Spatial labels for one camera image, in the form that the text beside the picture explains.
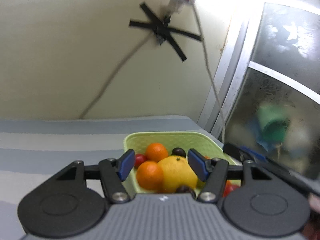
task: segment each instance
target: metal screw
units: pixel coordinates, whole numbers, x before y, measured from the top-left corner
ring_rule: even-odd
[[[128,198],[129,196],[124,192],[116,192],[112,195],[112,199],[118,202],[126,201]]]
[[[212,192],[203,192],[199,196],[201,200],[205,202],[213,201],[216,198],[216,195]]]

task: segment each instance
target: orange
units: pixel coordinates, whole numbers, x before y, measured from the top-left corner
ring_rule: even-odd
[[[144,189],[159,190],[162,187],[163,171],[156,162],[146,161],[137,169],[136,179]]]
[[[161,143],[151,143],[147,149],[145,156],[148,160],[159,162],[169,156],[167,149]]]

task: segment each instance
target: white logo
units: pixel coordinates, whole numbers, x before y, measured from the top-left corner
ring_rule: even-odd
[[[164,195],[163,195],[163,196],[160,197],[159,199],[164,202],[164,201],[168,200],[169,198],[168,198],[167,196],[164,196]]]
[[[290,33],[289,37],[287,38],[288,41],[295,40],[298,38],[298,28],[296,27],[294,22],[291,22],[291,26],[282,25],[282,27],[285,28]]]

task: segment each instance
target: green basket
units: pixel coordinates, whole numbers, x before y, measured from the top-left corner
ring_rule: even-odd
[[[145,153],[146,148],[151,143],[163,144],[169,154],[172,149],[180,147],[187,153],[190,148],[196,149],[202,155],[207,155],[210,158],[219,157],[227,160],[230,164],[236,163],[230,156],[223,153],[222,149],[209,137],[197,132],[139,132],[132,133],[124,139],[124,150],[134,149],[135,153]],[[141,188],[136,180],[136,171],[132,169],[128,178],[124,182],[124,186],[130,196],[135,193],[149,193]]]

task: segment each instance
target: black circular cover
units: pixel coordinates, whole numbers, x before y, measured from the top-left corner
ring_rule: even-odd
[[[266,237],[299,231],[310,215],[306,198],[287,184],[259,180],[231,192],[224,200],[227,218],[238,228]]]
[[[24,229],[48,238],[77,235],[93,227],[104,212],[105,202],[98,193],[65,182],[36,188],[18,206]]]

